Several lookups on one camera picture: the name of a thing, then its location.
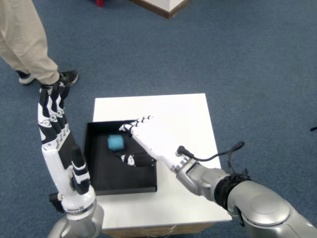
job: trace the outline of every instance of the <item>person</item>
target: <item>person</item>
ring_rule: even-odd
[[[37,79],[50,92],[54,83],[78,80],[74,70],[59,73],[48,57],[46,34],[32,0],[0,0],[0,56],[24,85]]]

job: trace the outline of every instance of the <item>cable connector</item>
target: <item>cable connector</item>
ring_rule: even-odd
[[[194,154],[190,153],[188,150],[185,149],[184,146],[179,146],[178,149],[177,149],[177,154],[178,155],[186,155],[188,156],[189,158],[193,159],[195,156]]]

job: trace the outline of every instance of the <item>white wall corner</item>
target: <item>white wall corner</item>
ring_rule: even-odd
[[[153,4],[155,6],[158,6],[159,8],[164,9],[165,11],[170,11],[170,2],[174,0],[143,0],[150,4]]]
[[[172,11],[175,7],[177,7],[184,0],[169,0],[169,10]]]

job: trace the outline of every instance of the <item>red object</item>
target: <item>red object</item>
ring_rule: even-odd
[[[96,0],[96,5],[97,6],[103,6],[104,5],[104,0]]]

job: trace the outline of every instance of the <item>wooden baseboard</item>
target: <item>wooden baseboard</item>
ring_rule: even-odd
[[[183,9],[185,6],[187,6],[190,2],[190,0],[184,0],[179,5],[177,5],[172,11],[166,11],[158,6],[155,6],[147,1],[143,0],[129,0],[137,5],[140,5],[141,7],[150,10],[152,12],[155,12],[156,14],[165,17],[167,19],[172,19],[181,9]]]
[[[175,234],[191,234],[198,233],[212,226],[213,223],[178,225],[175,227],[150,227],[150,228],[135,228],[122,230],[106,230],[104,234],[113,238],[134,238],[134,237],[149,237],[149,236],[164,236]]]

